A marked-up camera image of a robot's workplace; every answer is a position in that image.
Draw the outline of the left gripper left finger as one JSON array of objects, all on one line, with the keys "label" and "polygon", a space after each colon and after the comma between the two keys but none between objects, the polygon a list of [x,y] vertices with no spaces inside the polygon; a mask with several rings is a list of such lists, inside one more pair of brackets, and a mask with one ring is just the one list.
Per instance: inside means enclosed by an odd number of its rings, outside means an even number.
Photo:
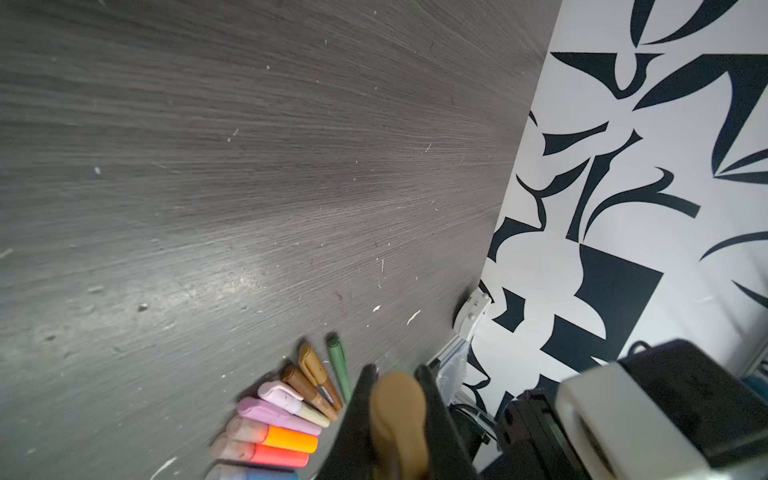
[{"label": "left gripper left finger", "polygon": [[370,435],[370,395],[378,380],[375,364],[366,365],[331,451],[316,475],[324,479],[368,479],[375,459]]}]

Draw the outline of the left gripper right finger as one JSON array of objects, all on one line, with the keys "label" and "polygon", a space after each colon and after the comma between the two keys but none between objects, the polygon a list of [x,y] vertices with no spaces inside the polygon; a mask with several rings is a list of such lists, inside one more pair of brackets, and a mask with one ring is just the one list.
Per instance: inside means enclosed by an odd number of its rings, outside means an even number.
[{"label": "left gripper right finger", "polygon": [[429,479],[478,479],[456,427],[438,390],[435,376],[426,365],[415,370],[426,399],[425,438],[429,456]]}]

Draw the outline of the brown pen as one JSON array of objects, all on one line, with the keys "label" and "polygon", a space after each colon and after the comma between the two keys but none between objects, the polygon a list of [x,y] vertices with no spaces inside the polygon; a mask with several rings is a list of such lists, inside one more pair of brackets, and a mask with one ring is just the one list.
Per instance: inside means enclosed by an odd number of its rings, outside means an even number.
[{"label": "brown pen", "polygon": [[330,421],[336,421],[338,419],[338,413],[335,408],[293,363],[287,364],[283,368],[280,376],[284,383],[291,386],[307,403],[321,412]]}]

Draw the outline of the dark tan pen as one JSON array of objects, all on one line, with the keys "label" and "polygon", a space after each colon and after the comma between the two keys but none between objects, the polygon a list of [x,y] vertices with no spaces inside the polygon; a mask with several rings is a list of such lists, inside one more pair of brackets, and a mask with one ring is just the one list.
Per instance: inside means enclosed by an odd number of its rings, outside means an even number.
[{"label": "dark tan pen", "polygon": [[316,351],[307,341],[304,341],[299,346],[298,362],[300,369],[309,381],[323,393],[330,405],[337,412],[340,412],[343,407],[341,397],[329,379],[328,373]]}]

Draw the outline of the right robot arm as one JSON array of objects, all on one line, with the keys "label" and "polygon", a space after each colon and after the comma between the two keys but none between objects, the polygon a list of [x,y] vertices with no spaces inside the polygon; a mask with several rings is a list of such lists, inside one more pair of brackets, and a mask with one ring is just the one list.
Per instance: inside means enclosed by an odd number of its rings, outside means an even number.
[{"label": "right robot arm", "polygon": [[767,401],[687,340],[527,390],[484,479],[764,479]]}]

